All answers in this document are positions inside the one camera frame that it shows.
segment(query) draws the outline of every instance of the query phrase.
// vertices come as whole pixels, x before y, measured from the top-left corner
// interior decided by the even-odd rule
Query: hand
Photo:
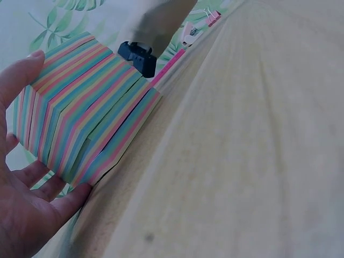
[[[6,109],[39,75],[44,59],[44,53],[37,51],[0,73],[0,257],[34,255],[78,211],[91,190],[81,184],[55,199],[66,184],[57,176],[30,190],[49,171],[42,163],[36,161],[16,171],[5,163],[6,155],[18,144],[13,134],[6,135]]]

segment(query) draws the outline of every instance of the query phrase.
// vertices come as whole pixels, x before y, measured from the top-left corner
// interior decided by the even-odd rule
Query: wooden board
[[[343,13],[247,1],[160,85],[49,257],[343,257]]]

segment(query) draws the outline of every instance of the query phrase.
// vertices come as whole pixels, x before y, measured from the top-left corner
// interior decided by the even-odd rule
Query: black binder clip
[[[152,49],[146,51],[136,42],[129,44],[128,41],[122,43],[118,49],[118,54],[127,61],[133,61],[134,67],[145,78],[152,78],[155,75],[156,57],[151,53]]]

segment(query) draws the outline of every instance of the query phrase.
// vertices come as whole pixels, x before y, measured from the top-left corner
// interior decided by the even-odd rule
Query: pastel striped paper
[[[46,54],[41,74],[15,99],[14,133],[66,182],[95,184],[160,97],[135,68],[83,33]]]
[[[65,87],[49,102],[44,117],[42,135],[39,141],[38,158],[45,164],[48,162],[48,154],[52,144],[55,128],[58,123],[60,113],[80,94],[85,94],[91,87],[96,87],[107,74],[108,70],[115,65],[119,65],[119,58],[111,54],[104,60],[88,70],[83,76],[80,76],[73,83]]]
[[[66,65],[66,72],[64,73],[65,77],[60,77],[60,75],[57,75],[55,78],[47,82],[49,84],[44,84],[38,89],[37,94],[40,95],[40,98],[36,97],[35,102],[33,103],[32,121],[34,123],[33,130],[31,130],[32,134],[30,134],[32,141],[29,143],[29,150],[32,154],[35,156],[38,155],[39,136],[42,133],[44,123],[44,120],[38,119],[39,116],[35,116],[35,114],[38,114],[38,112],[41,110],[46,110],[49,100],[58,94],[65,86],[86,73],[90,68],[102,61],[111,53],[112,52],[108,48],[99,47],[90,53],[85,52],[83,54],[83,58],[81,59],[79,59],[79,56],[76,56],[75,60],[78,60],[77,62],[73,63],[73,65]]]
[[[77,167],[71,170],[70,175],[75,173],[74,170],[79,170],[81,174],[85,173],[85,170],[89,168],[91,162],[104,149],[127,116],[151,87],[151,84],[146,79],[141,78],[111,109],[92,132],[92,135],[88,137],[87,141],[90,141],[90,144],[84,151],[80,151],[80,155],[83,157],[80,160],[80,164],[76,164]]]
[[[82,182],[96,184],[111,170],[119,162],[160,98],[160,93],[155,89],[151,89],[127,117],[104,150],[92,161],[86,172],[84,174],[77,174],[71,181],[71,184],[78,185]]]
[[[62,160],[56,171],[61,174],[63,171],[70,171],[74,161],[80,151],[83,142],[91,133],[92,129],[97,126],[100,120],[107,114],[121,96],[137,81],[142,75],[133,69],[133,72],[124,73],[112,87],[104,93],[83,116],[73,125],[71,134],[67,140],[67,146],[63,146]]]
[[[52,153],[50,153],[48,159],[48,166],[53,169],[53,171],[59,170],[60,161],[69,139],[66,135],[69,135],[73,125],[78,122],[78,120],[97,99],[105,96],[106,91],[111,88],[111,86],[114,85],[114,89],[119,89],[121,93],[127,90],[126,87],[129,86],[128,84],[125,84],[123,79],[129,79],[130,77],[128,76],[134,75],[134,73],[137,73],[137,71],[128,64],[126,64],[119,72],[109,73],[110,76],[107,76],[99,83],[101,87],[98,91],[94,88],[94,91],[90,91],[88,95],[80,98],[74,105],[69,105],[69,109],[65,109],[61,113],[53,138],[54,149]]]

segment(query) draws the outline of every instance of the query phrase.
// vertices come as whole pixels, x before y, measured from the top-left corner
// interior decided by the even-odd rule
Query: binder clip
[[[208,17],[208,19],[206,20],[208,27],[211,27],[215,22],[217,22],[218,19],[221,18],[221,13],[219,13],[218,11],[211,12],[209,10],[209,7],[207,8],[207,11],[206,9],[204,9],[203,12],[205,12]]]
[[[190,47],[203,34],[203,31],[194,27],[191,22],[186,22],[181,34],[181,42],[183,45]]]
[[[142,73],[145,78],[152,78],[155,75],[156,57],[151,55],[152,49],[146,51],[138,46],[137,42],[129,44],[123,42],[117,52],[126,61],[133,61],[133,66]]]

